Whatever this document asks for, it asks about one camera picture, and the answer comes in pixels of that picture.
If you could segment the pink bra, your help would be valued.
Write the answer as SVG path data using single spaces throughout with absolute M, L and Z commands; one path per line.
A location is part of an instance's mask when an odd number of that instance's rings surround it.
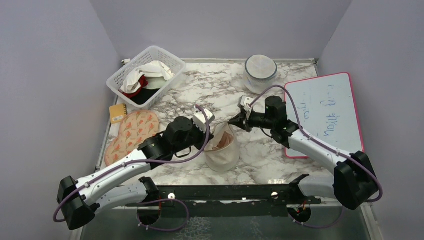
M 214 143 L 213 144 L 212 150 L 213 151 L 218 151 L 220 149 L 226 148 L 230 144 L 232 144 L 233 141 L 234 141 L 233 134 L 230 133 L 230 132 L 228 132 L 228 131 L 224 131 L 221 139 L 217 143 Z

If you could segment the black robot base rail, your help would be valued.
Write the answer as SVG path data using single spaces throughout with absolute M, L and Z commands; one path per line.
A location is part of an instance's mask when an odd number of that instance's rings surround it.
M 305 197 L 288 184 L 265 185 L 159 185 L 158 194 L 142 203 L 130 203 L 142 213 L 159 210 L 163 218 L 190 217 L 287 217 L 288 208 L 319 205 L 316 197 Z

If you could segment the beige-rimmed mesh laundry bag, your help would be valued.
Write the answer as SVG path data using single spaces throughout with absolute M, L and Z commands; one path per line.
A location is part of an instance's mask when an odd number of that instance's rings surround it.
M 220 150 L 212 150 L 213 145 L 221 139 L 223 132 L 229 132 L 234 136 L 232 144 Z M 227 172 L 236 166 L 241 156 L 236 133 L 228 122 L 221 122 L 215 126 L 212 134 L 214 138 L 203 151 L 205 162 L 215 172 Z

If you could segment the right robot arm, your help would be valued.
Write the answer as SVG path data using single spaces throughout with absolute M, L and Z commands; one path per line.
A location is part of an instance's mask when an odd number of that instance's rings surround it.
M 331 198 L 345 208 L 355 210 L 361 204 L 371 202 L 371 197 L 380 192 L 381 186 L 364 152 L 349 153 L 312 137 L 288 119 L 286 102 L 278 96 L 266 98 L 264 113 L 253 110 L 253 101 L 242 96 L 238 102 L 240 113 L 231 118 L 229 124 L 248 133 L 253 128 L 269 130 L 269 138 L 286 149 L 306 155 L 332 174 L 331 177 L 308 174 L 298 177 L 288 190 L 292 202 L 300 204 L 308 197 Z

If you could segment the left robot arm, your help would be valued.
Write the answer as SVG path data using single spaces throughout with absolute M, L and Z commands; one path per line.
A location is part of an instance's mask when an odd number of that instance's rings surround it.
M 198 152 L 187 161 L 195 159 L 213 139 L 210 124 L 214 120 L 214 115 L 200 112 L 191 119 L 177 117 L 164 132 L 146 139 L 137 149 L 110 166 L 79 179 L 63 178 L 53 221 L 66 222 L 69 230 L 76 230 L 104 210 L 127 204 L 149 206 L 162 202 L 159 189 L 149 177 L 142 177 L 137 184 L 127 187 L 121 184 L 163 164 L 184 163 L 183 159 L 173 160 L 182 150 L 196 147 Z

